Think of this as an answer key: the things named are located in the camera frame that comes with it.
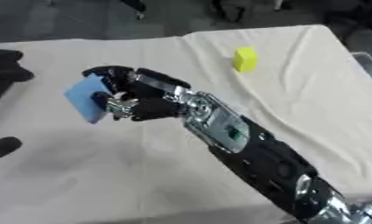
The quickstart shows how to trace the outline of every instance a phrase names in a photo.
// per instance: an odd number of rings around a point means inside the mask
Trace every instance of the yellow block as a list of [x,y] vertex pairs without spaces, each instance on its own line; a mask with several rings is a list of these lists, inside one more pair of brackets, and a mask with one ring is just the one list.
[[233,66],[235,69],[244,73],[254,70],[257,63],[257,54],[252,47],[242,47],[235,51]]

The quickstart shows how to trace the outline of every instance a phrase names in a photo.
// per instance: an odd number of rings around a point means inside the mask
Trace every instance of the chair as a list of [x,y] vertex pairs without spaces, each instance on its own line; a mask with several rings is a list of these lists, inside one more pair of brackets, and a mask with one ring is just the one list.
[[254,10],[254,0],[211,0],[210,5],[219,18],[239,23]]
[[351,11],[329,11],[325,15],[326,24],[330,24],[337,19],[354,22],[353,26],[349,27],[340,37],[342,43],[346,44],[355,31],[361,28],[372,30],[372,0],[361,0]]
[[290,9],[291,2],[288,0],[274,0],[274,10],[280,11],[282,9]]

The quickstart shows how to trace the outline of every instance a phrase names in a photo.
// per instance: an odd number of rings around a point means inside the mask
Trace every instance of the gray floor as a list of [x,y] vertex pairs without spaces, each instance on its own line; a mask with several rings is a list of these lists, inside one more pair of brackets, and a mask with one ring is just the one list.
[[[254,0],[241,24],[217,20],[208,0],[145,0],[147,17],[136,20],[117,0],[0,0],[0,42],[40,39],[148,39],[189,32],[321,23],[324,11],[349,9],[355,0],[296,0],[294,10],[274,11],[272,0]],[[352,51],[372,54],[372,31],[358,31]]]

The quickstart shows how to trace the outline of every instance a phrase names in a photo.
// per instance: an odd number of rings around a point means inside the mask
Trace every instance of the robot forearm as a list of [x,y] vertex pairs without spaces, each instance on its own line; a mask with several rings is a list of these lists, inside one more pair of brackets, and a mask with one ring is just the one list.
[[236,114],[214,96],[165,74],[140,68],[106,66],[86,71],[102,76],[113,94],[93,100],[116,119],[144,121],[179,117],[233,173],[276,206],[310,224],[372,223],[372,205],[349,205],[288,144]]

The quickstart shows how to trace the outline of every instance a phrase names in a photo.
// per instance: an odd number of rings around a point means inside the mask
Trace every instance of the wrinkled cloth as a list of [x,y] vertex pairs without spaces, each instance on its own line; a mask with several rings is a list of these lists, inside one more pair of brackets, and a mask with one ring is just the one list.
[[[256,70],[237,73],[253,46]],[[37,78],[0,101],[0,223],[279,223],[290,219],[169,118],[83,121],[63,92],[90,67],[146,67],[209,92],[273,132],[351,200],[372,199],[372,79],[324,26],[143,40],[0,44]]]

